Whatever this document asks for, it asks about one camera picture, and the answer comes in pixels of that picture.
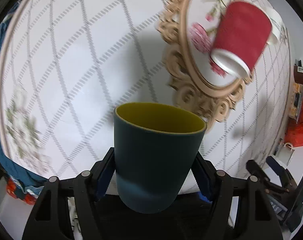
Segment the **dark teal plastic cup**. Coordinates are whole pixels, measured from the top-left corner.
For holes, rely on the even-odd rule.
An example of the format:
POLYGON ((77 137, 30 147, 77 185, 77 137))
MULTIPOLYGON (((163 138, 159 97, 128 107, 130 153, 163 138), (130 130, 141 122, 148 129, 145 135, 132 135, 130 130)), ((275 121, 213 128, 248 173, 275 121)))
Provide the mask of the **dark teal plastic cup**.
POLYGON ((139 213, 168 208, 178 195, 207 129, 196 114, 170 105, 130 102, 114 110, 118 194, 139 213))

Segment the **red paper cup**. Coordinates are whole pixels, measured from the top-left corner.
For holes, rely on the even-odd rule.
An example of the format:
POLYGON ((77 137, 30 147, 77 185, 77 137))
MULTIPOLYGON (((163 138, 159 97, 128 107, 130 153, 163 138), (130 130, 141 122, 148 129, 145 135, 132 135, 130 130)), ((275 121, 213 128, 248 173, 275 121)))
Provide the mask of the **red paper cup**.
POLYGON ((210 58, 227 74, 246 79, 271 31, 271 20, 260 7, 243 0, 233 1, 220 20, 210 58))

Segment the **white printed paper cup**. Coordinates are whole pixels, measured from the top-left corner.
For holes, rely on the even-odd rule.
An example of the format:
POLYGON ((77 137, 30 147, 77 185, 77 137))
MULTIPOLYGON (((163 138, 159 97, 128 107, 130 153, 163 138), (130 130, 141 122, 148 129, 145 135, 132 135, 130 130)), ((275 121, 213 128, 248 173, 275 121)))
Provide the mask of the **white printed paper cup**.
POLYGON ((280 40, 283 20, 280 14, 272 7, 263 7, 263 11, 266 13, 272 23, 272 30, 267 43, 277 44, 280 40))

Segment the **blue quilted blanket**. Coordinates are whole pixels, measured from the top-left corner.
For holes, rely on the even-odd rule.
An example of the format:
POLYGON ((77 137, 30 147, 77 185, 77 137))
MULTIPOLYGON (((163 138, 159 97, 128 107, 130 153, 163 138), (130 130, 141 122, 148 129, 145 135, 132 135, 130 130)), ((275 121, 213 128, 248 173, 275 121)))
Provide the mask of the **blue quilted blanket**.
MULTIPOLYGON (((16 2, 0 22, 0 53, 11 19, 19 6, 20 3, 16 2)), ((8 146, 7 142, 0 136, 0 167, 7 174, 8 193, 13 198, 18 198, 33 205, 39 197, 47 179, 13 161, 8 155, 9 152, 5 150, 6 146, 8 146)))

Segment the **orange plastic bag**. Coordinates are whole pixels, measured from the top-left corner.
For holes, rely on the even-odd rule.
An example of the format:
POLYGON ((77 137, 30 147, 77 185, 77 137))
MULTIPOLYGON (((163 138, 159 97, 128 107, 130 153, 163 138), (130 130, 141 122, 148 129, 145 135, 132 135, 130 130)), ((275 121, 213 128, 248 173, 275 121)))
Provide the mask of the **orange plastic bag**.
POLYGON ((299 121, 289 119, 284 141, 291 143, 293 147, 303 146, 303 101, 299 121))

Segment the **white diamond pattern tablecloth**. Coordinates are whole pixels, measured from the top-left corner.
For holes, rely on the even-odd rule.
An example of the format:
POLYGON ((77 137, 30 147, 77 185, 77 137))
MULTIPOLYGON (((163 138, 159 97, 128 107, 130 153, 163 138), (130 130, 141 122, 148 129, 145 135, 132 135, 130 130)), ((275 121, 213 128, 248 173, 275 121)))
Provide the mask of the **white diamond pattern tablecloth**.
MULTIPOLYGON (((230 176, 279 142, 290 46, 268 44, 247 80, 207 50, 233 0, 21 0, 0 53, 0 136, 44 178, 75 177, 113 146, 113 110, 158 102, 207 122, 200 153, 230 176)), ((243 0, 268 7, 268 0, 243 0)))

